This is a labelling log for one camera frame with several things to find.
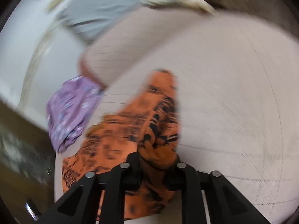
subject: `round metal pin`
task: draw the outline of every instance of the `round metal pin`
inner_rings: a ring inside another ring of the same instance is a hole
[[[88,173],[85,174],[85,177],[89,178],[89,179],[91,179],[93,176],[95,176],[95,173],[92,172],[92,171],[90,171],[90,172],[88,172]]]
[[[176,166],[177,166],[178,168],[185,168],[187,165],[186,165],[186,163],[184,163],[184,162],[179,162]]]
[[[222,174],[221,174],[219,171],[214,170],[214,171],[212,171],[212,175],[213,175],[214,177],[220,177]]]
[[[123,163],[120,164],[120,167],[121,168],[128,168],[128,167],[130,167],[130,164],[128,162],[123,162]]]

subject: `orange patterned fabric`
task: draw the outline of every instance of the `orange patterned fabric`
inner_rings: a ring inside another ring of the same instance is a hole
[[[178,128],[174,77],[166,70],[155,71],[140,96],[92,126],[79,151],[63,160],[63,191],[86,172],[110,171],[138,151],[144,180],[139,191],[126,192],[125,220],[159,213],[173,196],[162,180],[177,158]]]

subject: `purple cloth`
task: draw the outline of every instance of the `purple cloth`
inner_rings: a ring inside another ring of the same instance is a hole
[[[101,99],[102,89],[79,76],[66,81],[47,104],[47,122],[52,146],[63,152],[82,134]]]

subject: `triangular cutout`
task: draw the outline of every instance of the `triangular cutout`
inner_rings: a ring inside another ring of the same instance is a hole
[[[231,192],[231,190],[227,186],[223,186],[222,190],[225,195],[228,208],[233,216],[247,211],[246,206],[243,205],[241,201],[239,201],[239,199],[233,194],[233,192]]]
[[[57,209],[58,212],[70,217],[74,216],[83,193],[83,187],[78,187],[72,195]]]

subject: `gray cloth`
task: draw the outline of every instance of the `gray cloth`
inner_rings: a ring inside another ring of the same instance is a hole
[[[64,24],[87,42],[116,22],[142,0],[73,0],[60,14]]]

